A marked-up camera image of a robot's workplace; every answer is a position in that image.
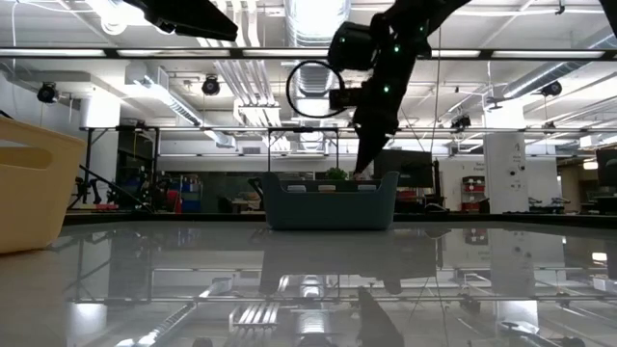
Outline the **white rectangular ceiling duct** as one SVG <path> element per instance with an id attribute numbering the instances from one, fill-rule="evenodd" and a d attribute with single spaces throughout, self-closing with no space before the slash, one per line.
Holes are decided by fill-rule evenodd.
<path id="1" fill-rule="evenodd" d="M 236 140 L 232 136 L 220 130 L 204 130 L 205 127 L 212 128 L 213 124 L 170 89 L 169 74 L 162 67 L 152 71 L 144 63 L 130 63 L 125 70 L 125 83 L 138 86 L 143 95 L 165 104 L 176 116 L 199 128 L 217 147 L 236 148 Z"/>

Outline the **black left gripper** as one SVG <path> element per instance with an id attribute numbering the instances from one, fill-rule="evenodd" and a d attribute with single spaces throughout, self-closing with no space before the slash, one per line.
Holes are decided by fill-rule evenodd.
<path id="1" fill-rule="evenodd" d="M 235 41 L 238 26 L 210 0 L 122 0 L 136 21 L 148 21 L 166 33 Z"/>

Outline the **white pillar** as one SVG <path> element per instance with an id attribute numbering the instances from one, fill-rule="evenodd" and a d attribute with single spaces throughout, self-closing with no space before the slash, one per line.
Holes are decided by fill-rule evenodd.
<path id="1" fill-rule="evenodd" d="M 493 214 L 526 212 L 528 189 L 523 133 L 486 135 L 484 164 L 490 211 Z"/>

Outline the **grey horizontal frame rail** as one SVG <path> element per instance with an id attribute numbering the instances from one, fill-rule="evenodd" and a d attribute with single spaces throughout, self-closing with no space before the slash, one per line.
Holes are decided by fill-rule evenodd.
<path id="1" fill-rule="evenodd" d="M 359 127 L 309 127 L 309 126 L 284 126 L 284 127 L 240 127 L 240 126 L 211 126 L 211 127 L 131 127 L 131 126 L 115 126 L 115 127 L 80 127 L 82 131 L 155 131 L 160 132 L 224 132 L 224 133 L 266 133 L 266 132 L 292 132 L 292 133 L 309 133 L 309 132 L 337 132 L 337 133 L 353 133 L 360 130 Z M 398 128 L 395 132 L 399 134 L 418 134 L 435 133 L 435 134 L 461 134 L 470 133 L 527 133 L 527 134 L 617 134 L 617 127 L 598 127 L 598 128 L 482 128 L 482 127 L 467 127 L 467 128 L 433 128 L 433 127 L 403 127 Z"/>

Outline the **teal plastic bin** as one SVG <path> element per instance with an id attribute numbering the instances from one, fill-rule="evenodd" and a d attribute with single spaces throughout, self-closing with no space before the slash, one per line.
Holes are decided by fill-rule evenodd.
<path id="1" fill-rule="evenodd" d="M 276 230 L 382 230 L 393 222 L 399 174 L 373 181 L 281 181 L 275 173 L 261 178 L 268 226 Z M 335 185 L 335 192 L 318 192 L 318 185 Z M 360 192 L 358 185 L 377 185 Z M 305 193 L 290 193 L 288 185 L 305 185 Z"/>

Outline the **blue storage crates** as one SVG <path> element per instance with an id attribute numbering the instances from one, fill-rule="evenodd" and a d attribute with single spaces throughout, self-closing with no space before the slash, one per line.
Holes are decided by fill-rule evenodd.
<path id="1" fill-rule="evenodd" d="M 200 213 L 202 184 L 196 174 L 186 174 L 180 181 L 181 208 L 183 213 Z"/>

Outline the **red storage shelf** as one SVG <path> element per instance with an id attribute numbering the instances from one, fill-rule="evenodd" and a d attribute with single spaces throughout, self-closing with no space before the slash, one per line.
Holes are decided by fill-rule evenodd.
<path id="1" fill-rule="evenodd" d="M 461 183 L 461 210 L 475 213 L 486 198 L 484 176 L 464 176 Z"/>

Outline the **round silver ventilation duct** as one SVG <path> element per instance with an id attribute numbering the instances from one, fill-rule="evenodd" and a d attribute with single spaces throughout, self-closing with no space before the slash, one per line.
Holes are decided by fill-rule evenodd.
<path id="1" fill-rule="evenodd" d="M 351 0 L 283 0 L 287 43 L 299 48 L 328 48 L 335 31 L 351 12 Z M 295 73 L 299 94 L 324 97 L 333 74 L 320 65 L 306 65 Z"/>

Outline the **black slanted rod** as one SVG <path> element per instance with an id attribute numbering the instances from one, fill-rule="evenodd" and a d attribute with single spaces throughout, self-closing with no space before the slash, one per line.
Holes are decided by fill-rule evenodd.
<path id="1" fill-rule="evenodd" d="M 149 214 L 153 214 L 154 210 L 152 208 L 150 208 L 148 205 L 146 205 L 144 202 L 142 202 L 141 200 L 139 200 L 138 198 L 136 198 L 135 196 L 131 195 L 129 192 L 125 191 L 124 189 L 122 189 L 120 186 L 118 186 L 117 184 L 107 180 L 106 178 L 100 176 L 97 173 L 92 172 L 90 169 L 84 167 L 83 165 L 80 165 L 79 168 L 84 171 L 86 174 L 92 175 L 93 177 L 95 177 L 97 180 L 104 182 L 105 184 L 107 184 L 110 189 L 116 193 L 119 193 L 129 199 L 131 199 L 132 201 L 134 201 L 137 205 L 141 206 L 143 209 L 146 210 L 147 213 Z"/>

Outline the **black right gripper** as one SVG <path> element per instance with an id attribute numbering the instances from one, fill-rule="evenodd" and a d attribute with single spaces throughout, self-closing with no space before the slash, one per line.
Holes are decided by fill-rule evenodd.
<path id="1" fill-rule="evenodd" d="M 362 85 L 362 97 L 353 122 L 359 139 L 354 174 L 361 174 L 398 129 L 398 111 L 407 92 L 415 57 L 379 60 Z"/>

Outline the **black overhead frame bar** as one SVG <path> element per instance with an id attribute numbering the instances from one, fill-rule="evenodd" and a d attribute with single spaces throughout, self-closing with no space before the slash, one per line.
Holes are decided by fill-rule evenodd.
<path id="1" fill-rule="evenodd" d="M 7 59 L 109 59 L 109 60 L 325 60 L 321 48 L 112 48 L 112 47 L 0 47 Z M 617 62 L 617 49 L 515 50 L 434 49 L 428 60 L 443 61 L 529 61 L 529 62 Z"/>

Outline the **black monitor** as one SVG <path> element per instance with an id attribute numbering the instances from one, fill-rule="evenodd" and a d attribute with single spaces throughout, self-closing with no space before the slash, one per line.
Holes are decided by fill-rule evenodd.
<path id="1" fill-rule="evenodd" d="M 374 160 L 373 169 L 375 178 L 390 172 L 399 173 L 399 187 L 433 187 L 433 162 L 427 151 L 383 149 Z"/>

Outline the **yellow plastic bin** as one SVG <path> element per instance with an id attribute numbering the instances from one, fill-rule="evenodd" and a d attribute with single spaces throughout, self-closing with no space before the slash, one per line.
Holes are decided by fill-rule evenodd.
<path id="1" fill-rule="evenodd" d="M 60 234 L 86 143 L 0 118 L 0 254 L 43 249 Z"/>

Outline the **black shelf rack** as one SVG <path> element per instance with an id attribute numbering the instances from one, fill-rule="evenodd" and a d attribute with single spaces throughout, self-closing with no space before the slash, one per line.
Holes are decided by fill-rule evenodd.
<path id="1" fill-rule="evenodd" d="M 158 181 L 160 129 L 120 126 L 115 182 L 123 189 L 122 208 L 152 213 L 153 186 Z"/>

